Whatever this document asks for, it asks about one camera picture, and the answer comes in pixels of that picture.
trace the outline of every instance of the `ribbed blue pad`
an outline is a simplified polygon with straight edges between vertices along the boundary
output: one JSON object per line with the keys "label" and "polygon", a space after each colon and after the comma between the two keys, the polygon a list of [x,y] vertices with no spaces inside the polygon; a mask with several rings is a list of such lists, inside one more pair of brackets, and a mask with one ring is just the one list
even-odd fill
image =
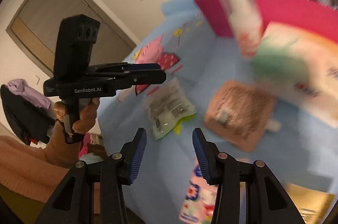
{"label": "ribbed blue pad", "polygon": [[209,161],[207,159],[206,153],[202,148],[202,144],[200,143],[197,132],[194,130],[192,132],[192,144],[194,145],[195,153],[197,156],[199,168],[201,169],[202,176],[205,180],[210,179],[210,171],[209,171]]}
{"label": "ribbed blue pad", "polygon": [[129,183],[132,184],[139,174],[142,157],[147,144],[147,133],[143,131],[139,144],[131,160]]}

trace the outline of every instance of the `human hand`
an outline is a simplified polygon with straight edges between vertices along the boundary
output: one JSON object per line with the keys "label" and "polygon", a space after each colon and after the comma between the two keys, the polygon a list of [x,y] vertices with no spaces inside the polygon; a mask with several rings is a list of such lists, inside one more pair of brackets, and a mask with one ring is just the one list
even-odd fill
{"label": "human hand", "polygon": [[[87,131],[94,127],[97,117],[97,108],[99,107],[99,105],[100,99],[93,98],[92,103],[90,103],[80,112],[80,120],[76,121],[73,124],[73,130],[76,133],[85,134]],[[54,104],[54,112],[57,116],[57,119],[63,122],[65,116],[65,104],[61,101],[56,102]]]}

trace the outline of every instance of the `white bottle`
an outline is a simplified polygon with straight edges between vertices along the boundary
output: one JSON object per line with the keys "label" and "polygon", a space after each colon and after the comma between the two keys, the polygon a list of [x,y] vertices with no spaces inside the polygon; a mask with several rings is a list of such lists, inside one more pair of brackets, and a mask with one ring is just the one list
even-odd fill
{"label": "white bottle", "polygon": [[229,25],[237,39],[241,55],[251,59],[263,36],[263,19],[253,0],[228,0]]}

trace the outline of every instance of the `knitted sweater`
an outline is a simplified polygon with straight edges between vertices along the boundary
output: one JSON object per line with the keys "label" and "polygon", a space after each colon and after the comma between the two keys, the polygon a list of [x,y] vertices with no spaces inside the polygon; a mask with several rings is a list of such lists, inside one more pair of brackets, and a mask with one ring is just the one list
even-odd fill
{"label": "knitted sweater", "polygon": [[[45,203],[76,161],[80,143],[65,143],[60,124],[46,148],[22,145],[0,136],[0,184],[9,190]],[[94,213],[99,213],[99,187],[95,185]]]}

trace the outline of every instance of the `purple cloth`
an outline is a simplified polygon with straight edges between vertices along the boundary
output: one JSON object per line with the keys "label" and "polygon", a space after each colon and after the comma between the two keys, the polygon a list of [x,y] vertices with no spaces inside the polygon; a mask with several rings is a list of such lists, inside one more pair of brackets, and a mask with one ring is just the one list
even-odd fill
{"label": "purple cloth", "polygon": [[27,82],[23,79],[11,80],[8,82],[7,87],[11,93],[14,95],[21,95],[24,99],[28,100],[38,108],[49,109],[52,102],[49,98],[28,86]]}

